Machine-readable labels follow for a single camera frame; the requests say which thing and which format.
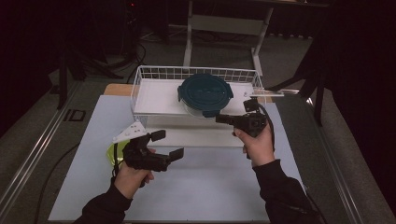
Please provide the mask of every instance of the metal rail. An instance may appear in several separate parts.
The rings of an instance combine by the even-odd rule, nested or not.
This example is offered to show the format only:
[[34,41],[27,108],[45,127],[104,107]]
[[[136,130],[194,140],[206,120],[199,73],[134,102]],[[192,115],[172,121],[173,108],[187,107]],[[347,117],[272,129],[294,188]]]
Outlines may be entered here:
[[31,173],[35,169],[35,166],[38,164],[41,156],[47,149],[52,136],[56,133],[59,125],[62,122],[62,117],[66,112],[66,108],[69,106],[70,102],[73,99],[78,87],[81,85],[81,82],[74,82],[70,91],[69,96],[66,104],[64,105],[63,109],[57,110],[53,115],[51,121],[49,122],[48,126],[38,138],[35,146],[32,148],[29,156],[25,159],[22,163],[14,177],[12,178],[11,182],[7,186],[6,191],[1,197],[0,200],[0,223],[6,219],[6,216],[11,209],[12,205],[15,203],[16,199],[18,198],[21,190],[23,189],[24,185],[26,184],[27,180],[29,179]]
[[[308,110],[308,114],[312,114],[312,106],[306,105],[305,109]],[[312,122],[317,123],[314,116],[309,116],[309,118],[312,119]],[[351,223],[361,224],[363,223],[361,213],[355,203],[355,200],[351,195],[351,191],[347,185],[347,182],[344,179],[340,167],[338,166],[338,162],[332,153],[332,147],[326,140],[326,136],[323,130],[320,128],[316,128],[316,130],[320,136],[319,139],[325,148],[325,160],[329,164],[329,170],[332,174],[332,179],[334,180],[334,184],[340,194],[341,201],[343,202],[346,209],[346,214],[348,215]]]

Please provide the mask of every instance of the hand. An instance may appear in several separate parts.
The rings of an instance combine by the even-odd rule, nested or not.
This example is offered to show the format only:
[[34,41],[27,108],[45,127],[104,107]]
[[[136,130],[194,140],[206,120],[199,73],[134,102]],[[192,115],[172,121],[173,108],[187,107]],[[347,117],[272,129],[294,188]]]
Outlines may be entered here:
[[275,160],[274,145],[269,124],[255,138],[236,128],[233,129],[233,132],[245,144],[244,153],[248,153],[253,167],[261,166]]
[[116,186],[125,198],[132,199],[143,180],[148,184],[149,181],[153,179],[154,175],[151,171],[136,170],[123,162],[116,180],[114,181],[114,186]]

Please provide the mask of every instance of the black handheld controller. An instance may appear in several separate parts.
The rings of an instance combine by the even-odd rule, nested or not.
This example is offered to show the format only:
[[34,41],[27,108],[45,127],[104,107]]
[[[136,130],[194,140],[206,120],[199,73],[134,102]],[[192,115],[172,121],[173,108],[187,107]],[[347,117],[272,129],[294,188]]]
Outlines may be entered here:
[[[155,133],[147,133],[144,136],[131,139],[122,150],[125,163],[136,170],[151,170],[155,172],[166,171],[172,161],[177,161],[184,156],[184,147],[171,151],[169,155],[161,155],[150,152],[149,141],[157,141],[165,138],[165,130]],[[143,180],[140,188],[145,186]]]
[[232,116],[232,115],[222,115],[216,116],[217,123],[226,123],[233,125],[235,128],[244,131],[252,137],[257,137],[267,124],[267,116],[260,112],[259,103],[257,98],[252,98],[244,102],[245,115]]

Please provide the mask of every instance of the yellow object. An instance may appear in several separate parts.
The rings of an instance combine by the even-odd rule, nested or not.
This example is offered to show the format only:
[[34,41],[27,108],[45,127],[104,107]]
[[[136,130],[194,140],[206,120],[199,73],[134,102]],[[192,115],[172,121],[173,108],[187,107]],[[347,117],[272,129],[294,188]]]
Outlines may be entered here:
[[[117,162],[120,164],[120,162],[123,161],[123,153],[122,150],[125,148],[125,146],[129,143],[129,140],[119,142],[117,145]],[[114,166],[114,143],[108,147],[107,152],[106,152],[107,158],[110,161],[111,165]]]

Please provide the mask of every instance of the black sleeve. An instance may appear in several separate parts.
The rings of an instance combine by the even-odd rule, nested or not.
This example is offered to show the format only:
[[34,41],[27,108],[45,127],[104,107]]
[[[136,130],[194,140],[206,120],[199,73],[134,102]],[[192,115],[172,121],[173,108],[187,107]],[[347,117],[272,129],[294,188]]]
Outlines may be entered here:
[[265,210],[271,223],[320,223],[300,182],[285,175],[280,160],[253,167],[253,170],[259,181],[260,196],[265,200]]
[[75,224],[118,224],[125,218],[125,211],[131,205],[112,184],[108,191],[90,200],[82,209],[82,216]]

